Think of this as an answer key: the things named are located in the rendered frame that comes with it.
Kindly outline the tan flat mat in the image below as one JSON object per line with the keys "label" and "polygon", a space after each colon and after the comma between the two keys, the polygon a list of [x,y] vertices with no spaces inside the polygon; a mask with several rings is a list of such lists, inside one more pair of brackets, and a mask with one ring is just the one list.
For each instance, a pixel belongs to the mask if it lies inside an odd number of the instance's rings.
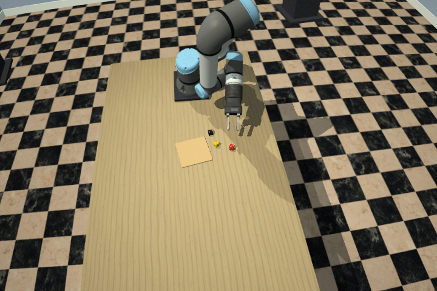
{"label": "tan flat mat", "polygon": [[181,167],[213,160],[205,137],[175,143]]}

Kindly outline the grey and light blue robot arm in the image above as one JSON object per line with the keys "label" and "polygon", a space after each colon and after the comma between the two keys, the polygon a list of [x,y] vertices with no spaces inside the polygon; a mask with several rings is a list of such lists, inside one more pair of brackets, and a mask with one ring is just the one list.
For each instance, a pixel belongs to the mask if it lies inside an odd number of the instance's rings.
{"label": "grey and light blue robot arm", "polygon": [[[177,55],[178,91],[205,99],[226,85],[226,75],[243,76],[243,55],[229,52],[229,45],[259,21],[252,0],[234,0],[210,13],[199,28],[196,48],[186,48]],[[224,68],[217,71],[218,62],[225,58]]]}

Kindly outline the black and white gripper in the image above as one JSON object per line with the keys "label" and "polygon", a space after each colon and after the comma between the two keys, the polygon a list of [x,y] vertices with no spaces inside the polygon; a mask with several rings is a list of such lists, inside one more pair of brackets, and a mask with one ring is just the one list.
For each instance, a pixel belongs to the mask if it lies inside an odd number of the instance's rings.
{"label": "black and white gripper", "polygon": [[226,75],[225,86],[225,115],[228,118],[229,130],[229,116],[237,115],[237,131],[239,131],[239,118],[242,115],[242,90],[243,90],[243,76],[240,74],[232,73]]}

